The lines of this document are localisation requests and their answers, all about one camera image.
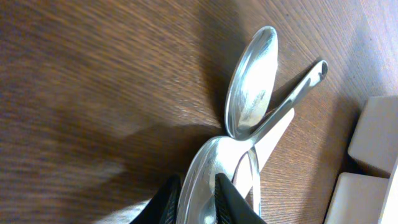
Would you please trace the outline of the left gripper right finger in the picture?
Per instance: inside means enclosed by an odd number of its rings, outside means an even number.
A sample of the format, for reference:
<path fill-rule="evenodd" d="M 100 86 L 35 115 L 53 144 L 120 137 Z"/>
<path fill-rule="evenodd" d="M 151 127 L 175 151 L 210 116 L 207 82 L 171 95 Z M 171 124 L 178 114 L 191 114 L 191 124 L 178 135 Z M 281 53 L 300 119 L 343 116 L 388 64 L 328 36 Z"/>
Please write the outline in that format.
<path fill-rule="evenodd" d="M 217 224 L 266 224 L 224 173 L 215 175 L 215 208 Z"/>

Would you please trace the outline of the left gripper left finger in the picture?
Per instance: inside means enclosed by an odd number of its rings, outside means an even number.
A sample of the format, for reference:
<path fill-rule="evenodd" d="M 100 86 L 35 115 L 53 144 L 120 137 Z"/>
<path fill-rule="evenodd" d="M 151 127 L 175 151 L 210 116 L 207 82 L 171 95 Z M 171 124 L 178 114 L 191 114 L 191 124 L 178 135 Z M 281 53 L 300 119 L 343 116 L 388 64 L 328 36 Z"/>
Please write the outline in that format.
<path fill-rule="evenodd" d="M 175 224 L 181 188 L 180 177 L 171 175 L 143 211 L 129 224 Z"/>

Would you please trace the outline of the large steel spoon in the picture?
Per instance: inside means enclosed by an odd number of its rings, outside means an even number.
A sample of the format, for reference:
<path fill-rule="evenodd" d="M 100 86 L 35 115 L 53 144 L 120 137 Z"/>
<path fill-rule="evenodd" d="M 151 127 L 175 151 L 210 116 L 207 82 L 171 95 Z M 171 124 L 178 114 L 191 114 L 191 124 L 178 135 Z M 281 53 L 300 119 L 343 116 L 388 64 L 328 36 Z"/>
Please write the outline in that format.
<path fill-rule="evenodd" d="M 190 164 L 179 196 L 175 222 L 216 223 L 215 175 L 223 173 L 232 180 L 243 155 L 280 124 L 290 110 L 325 79 L 327 73 L 326 60 L 315 64 L 275 112 L 248 138 L 236 140 L 217 136 L 209 139 Z"/>
<path fill-rule="evenodd" d="M 246 140 L 261 125 L 274 87 L 277 55 L 276 30 L 260 28 L 244 49 L 229 83 L 224 121 L 232 138 Z"/>

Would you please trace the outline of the pink plastic knife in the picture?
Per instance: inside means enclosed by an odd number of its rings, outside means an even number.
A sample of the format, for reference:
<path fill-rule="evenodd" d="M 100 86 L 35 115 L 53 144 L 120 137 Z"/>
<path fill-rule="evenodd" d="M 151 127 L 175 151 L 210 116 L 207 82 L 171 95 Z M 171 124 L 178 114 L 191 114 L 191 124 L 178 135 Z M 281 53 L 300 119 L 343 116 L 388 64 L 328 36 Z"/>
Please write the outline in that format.
<path fill-rule="evenodd" d="M 262 170 L 275 149 L 277 143 L 281 139 L 285 130 L 293 120 L 295 110 L 292 108 L 280 119 L 280 121 L 255 145 L 257 158 L 259 162 L 259 170 Z M 236 169 L 233 185 L 243 198 L 245 198 L 252 188 L 252 172 L 249 157 L 245 154 Z"/>

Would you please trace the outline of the white plastic cutlery tray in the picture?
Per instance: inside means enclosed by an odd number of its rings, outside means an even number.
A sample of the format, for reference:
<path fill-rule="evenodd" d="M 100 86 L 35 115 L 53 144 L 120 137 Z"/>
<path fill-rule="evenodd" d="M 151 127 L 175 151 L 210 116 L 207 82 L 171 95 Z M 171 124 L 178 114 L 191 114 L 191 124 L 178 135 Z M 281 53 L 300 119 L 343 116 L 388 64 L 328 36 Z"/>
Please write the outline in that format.
<path fill-rule="evenodd" d="M 397 97 L 366 102 L 348 155 L 363 174 L 339 175 L 325 223 L 397 223 Z"/>

